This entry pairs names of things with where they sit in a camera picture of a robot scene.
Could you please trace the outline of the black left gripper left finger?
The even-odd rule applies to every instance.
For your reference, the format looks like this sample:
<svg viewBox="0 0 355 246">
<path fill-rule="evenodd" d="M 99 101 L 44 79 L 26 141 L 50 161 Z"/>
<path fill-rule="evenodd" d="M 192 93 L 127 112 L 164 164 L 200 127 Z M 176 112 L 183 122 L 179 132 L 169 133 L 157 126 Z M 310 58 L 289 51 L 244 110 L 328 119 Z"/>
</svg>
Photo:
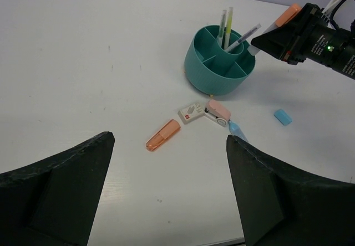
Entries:
<svg viewBox="0 0 355 246">
<path fill-rule="evenodd" d="M 115 138 L 1 173 L 1 245 L 87 245 Z"/>
</svg>

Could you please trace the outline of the purple gel pen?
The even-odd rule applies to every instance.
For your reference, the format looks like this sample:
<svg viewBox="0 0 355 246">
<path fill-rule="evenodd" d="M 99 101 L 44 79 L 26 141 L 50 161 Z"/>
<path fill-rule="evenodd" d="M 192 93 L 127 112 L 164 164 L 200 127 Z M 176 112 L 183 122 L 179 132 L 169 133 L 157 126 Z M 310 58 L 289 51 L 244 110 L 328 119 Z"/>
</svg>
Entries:
<svg viewBox="0 0 355 246">
<path fill-rule="evenodd" d="M 231 52 L 234 50 L 236 47 L 238 47 L 240 44 L 242 44 L 244 41 L 246 41 L 250 36 L 252 36 L 256 31 L 258 31 L 261 28 L 261 24 L 257 24 L 253 28 L 251 28 L 248 32 L 246 32 L 244 35 L 242 35 L 237 41 L 232 43 L 229 47 L 227 47 L 226 52 Z"/>
</svg>

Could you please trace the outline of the green gel pen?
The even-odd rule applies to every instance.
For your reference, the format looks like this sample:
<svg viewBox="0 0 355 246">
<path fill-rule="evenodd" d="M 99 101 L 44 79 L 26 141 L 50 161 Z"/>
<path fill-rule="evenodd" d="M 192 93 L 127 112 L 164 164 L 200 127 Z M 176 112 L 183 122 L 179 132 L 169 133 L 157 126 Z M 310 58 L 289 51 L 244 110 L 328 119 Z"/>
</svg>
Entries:
<svg viewBox="0 0 355 246">
<path fill-rule="evenodd" d="M 223 38 L 224 38 L 226 17 L 227 17 L 227 10 L 224 9 L 222 11 L 220 25 L 219 25 L 219 32 L 218 32 L 218 36 L 217 36 L 217 42 L 218 42 L 218 45 L 220 47 L 222 46 L 222 41 L 223 41 Z"/>
</svg>

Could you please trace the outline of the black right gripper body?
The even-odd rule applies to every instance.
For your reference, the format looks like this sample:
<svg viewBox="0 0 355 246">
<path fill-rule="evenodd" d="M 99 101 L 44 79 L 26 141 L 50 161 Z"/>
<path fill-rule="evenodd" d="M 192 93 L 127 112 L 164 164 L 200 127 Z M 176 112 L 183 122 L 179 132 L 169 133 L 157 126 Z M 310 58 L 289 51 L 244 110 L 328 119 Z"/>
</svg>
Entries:
<svg viewBox="0 0 355 246">
<path fill-rule="evenodd" d="M 319 6 L 306 3 L 300 12 L 281 28 L 287 36 L 283 44 L 282 61 L 296 65 L 311 59 L 325 66 L 331 64 L 327 47 L 333 32 Z"/>
</svg>

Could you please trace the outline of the yellow gel pen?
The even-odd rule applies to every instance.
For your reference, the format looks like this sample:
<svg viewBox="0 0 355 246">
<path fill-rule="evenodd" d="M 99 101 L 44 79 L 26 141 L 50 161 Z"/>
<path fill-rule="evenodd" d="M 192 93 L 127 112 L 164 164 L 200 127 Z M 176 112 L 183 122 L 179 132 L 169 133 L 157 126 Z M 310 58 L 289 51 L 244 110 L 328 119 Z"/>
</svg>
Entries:
<svg viewBox="0 0 355 246">
<path fill-rule="evenodd" d="M 230 44 L 230 35 L 231 35 L 231 26 L 233 18 L 234 8 L 230 7 L 227 14 L 225 37 L 224 37 L 224 46 L 223 49 L 226 50 Z"/>
</svg>

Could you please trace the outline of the blue highlighter marker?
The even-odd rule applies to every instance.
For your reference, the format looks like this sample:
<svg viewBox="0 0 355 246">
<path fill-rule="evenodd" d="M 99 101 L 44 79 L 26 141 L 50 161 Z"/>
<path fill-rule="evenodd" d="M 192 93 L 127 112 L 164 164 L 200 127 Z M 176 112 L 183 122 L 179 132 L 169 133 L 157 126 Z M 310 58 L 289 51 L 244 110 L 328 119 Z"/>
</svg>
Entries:
<svg viewBox="0 0 355 246">
<path fill-rule="evenodd" d="M 248 139 L 246 138 L 246 136 L 244 135 L 244 133 L 242 132 L 241 128 L 237 123 L 233 122 L 232 120 L 229 120 L 228 127 L 231 135 L 237 136 L 243 139 L 244 141 L 248 142 Z"/>
</svg>

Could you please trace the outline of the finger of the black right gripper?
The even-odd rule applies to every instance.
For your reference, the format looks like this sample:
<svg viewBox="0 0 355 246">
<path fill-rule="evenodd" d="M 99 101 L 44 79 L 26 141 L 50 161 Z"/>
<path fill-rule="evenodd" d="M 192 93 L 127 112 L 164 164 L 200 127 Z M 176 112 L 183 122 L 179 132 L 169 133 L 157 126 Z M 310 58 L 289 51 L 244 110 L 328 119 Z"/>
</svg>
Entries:
<svg viewBox="0 0 355 246">
<path fill-rule="evenodd" d="M 306 60 L 308 7 L 301 8 L 289 22 L 255 37 L 251 44 L 278 60 Z"/>
</svg>

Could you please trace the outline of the grey translucent highlighter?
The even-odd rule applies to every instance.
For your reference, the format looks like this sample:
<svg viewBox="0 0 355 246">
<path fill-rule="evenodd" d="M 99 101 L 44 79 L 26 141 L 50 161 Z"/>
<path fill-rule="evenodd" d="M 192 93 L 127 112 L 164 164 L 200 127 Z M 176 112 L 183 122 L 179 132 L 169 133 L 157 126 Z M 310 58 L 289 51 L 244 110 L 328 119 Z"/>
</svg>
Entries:
<svg viewBox="0 0 355 246">
<path fill-rule="evenodd" d="M 262 35 L 275 30 L 276 28 L 281 27 L 282 25 L 286 24 L 289 22 L 297 13 L 301 10 L 301 6 L 298 4 L 292 4 L 291 6 L 288 7 L 287 10 L 285 10 L 275 21 L 272 23 L 263 33 Z M 254 47 L 252 44 L 248 47 L 248 52 L 252 55 L 255 56 L 258 52 L 260 51 L 259 48 Z"/>
</svg>

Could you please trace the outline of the blue eraser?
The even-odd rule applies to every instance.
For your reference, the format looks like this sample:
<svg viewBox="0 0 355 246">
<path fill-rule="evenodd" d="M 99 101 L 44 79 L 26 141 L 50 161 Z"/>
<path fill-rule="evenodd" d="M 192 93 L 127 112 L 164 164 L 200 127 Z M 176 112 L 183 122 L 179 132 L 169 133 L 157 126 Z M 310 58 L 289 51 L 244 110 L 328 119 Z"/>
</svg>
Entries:
<svg viewBox="0 0 355 246">
<path fill-rule="evenodd" d="M 276 110 L 273 115 L 283 126 L 288 126 L 292 122 L 292 118 L 284 109 Z"/>
</svg>

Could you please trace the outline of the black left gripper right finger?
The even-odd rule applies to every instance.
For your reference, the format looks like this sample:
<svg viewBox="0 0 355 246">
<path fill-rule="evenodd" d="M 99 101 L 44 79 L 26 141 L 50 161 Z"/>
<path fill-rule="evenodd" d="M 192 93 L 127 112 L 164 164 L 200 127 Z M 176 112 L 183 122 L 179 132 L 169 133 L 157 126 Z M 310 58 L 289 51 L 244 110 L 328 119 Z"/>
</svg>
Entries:
<svg viewBox="0 0 355 246">
<path fill-rule="evenodd" d="M 354 184 L 318 176 L 236 136 L 227 160 L 247 245 L 353 245 Z"/>
</svg>

